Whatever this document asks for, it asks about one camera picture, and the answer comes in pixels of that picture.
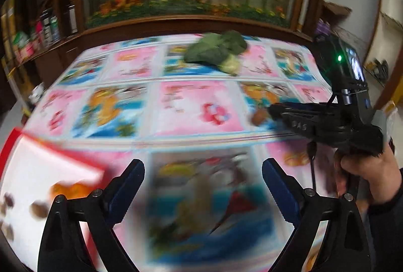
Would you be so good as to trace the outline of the person's right hand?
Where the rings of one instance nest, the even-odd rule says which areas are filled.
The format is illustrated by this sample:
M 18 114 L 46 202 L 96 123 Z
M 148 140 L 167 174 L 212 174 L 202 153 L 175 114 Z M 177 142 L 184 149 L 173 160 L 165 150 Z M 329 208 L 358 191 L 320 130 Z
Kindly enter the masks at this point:
M 377 157 L 347 155 L 335 152 L 335 184 L 338 196 L 347 192 L 346 173 L 359 176 L 369 183 L 373 203 L 384 204 L 392 200 L 402 185 L 402 175 L 389 144 Z

